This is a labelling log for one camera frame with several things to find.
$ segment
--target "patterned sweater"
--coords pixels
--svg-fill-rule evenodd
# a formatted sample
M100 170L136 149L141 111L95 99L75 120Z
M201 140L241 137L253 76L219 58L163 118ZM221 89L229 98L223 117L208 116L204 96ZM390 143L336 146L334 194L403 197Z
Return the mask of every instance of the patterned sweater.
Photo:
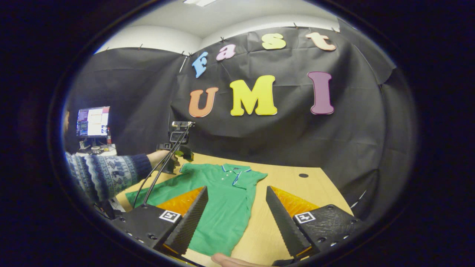
M71 175L94 202L113 198L138 183L152 170L145 154L136 156L78 156L66 153Z

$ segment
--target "red bottle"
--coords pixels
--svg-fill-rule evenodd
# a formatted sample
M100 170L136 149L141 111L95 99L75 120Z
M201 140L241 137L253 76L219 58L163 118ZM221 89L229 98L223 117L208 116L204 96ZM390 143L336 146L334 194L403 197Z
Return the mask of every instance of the red bottle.
M112 140L111 140L111 129L109 127L107 128L107 145L111 145Z

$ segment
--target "finger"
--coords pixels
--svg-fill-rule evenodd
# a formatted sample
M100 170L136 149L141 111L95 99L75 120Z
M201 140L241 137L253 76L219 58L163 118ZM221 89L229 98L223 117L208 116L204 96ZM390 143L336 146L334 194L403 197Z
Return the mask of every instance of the finger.
M249 265L242 265L242 264L236 263L234 261L226 260L226 259L221 261L219 265L221 265L222 267L252 267Z
M232 263L238 264L238 265L234 265L234 266L265 267L264 265L250 263L250 262L247 262L247 261L243 261L241 259L231 258L231 257L228 257L228 256L222 254L222 253L216 253L215 255L213 255L211 257L211 260L218 263L218 264L220 264L221 266L224 266L224 265L222 265L222 263L224 261L230 261Z

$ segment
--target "monitor screen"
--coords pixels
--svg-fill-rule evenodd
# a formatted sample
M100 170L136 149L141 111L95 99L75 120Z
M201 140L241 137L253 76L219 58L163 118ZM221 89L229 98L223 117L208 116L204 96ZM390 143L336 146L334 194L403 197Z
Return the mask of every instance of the monitor screen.
M109 107L80 109L77 114L76 135L78 137L106 137Z

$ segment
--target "wooden table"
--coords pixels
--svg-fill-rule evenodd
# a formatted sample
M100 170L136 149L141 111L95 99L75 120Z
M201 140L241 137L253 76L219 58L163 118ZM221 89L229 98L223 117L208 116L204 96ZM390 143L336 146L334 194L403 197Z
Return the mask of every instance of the wooden table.
M187 161L183 158L179 158L179 162L183 165ZM343 196L321 168L289 167L241 162L196 153L192 163L218 165L228 163L250 166L251 169L255 171L268 174L266 178L257 183L256 198L252 206L249 224L241 240L234 247L231 257L263 265L271 265L278 259L292 258L285 247L284 240L280 235L277 224L266 202L266 188L268 185L285 190L319 207L333 204L353 215ZM308 177L300 177L299 174L301 173L307 174ZM163 173L160 175L157 184L173 177L175 177L175 175ZM144 188L148 188L152 180L153 179L149 178ZM130 211L132 206L125 197L125 193L137 191L141 183L142 181L117 195L117 199L126 211ZM183 256L204 266L219 266L211 261L209 256L200 254L191 249L188 249L187 253Z

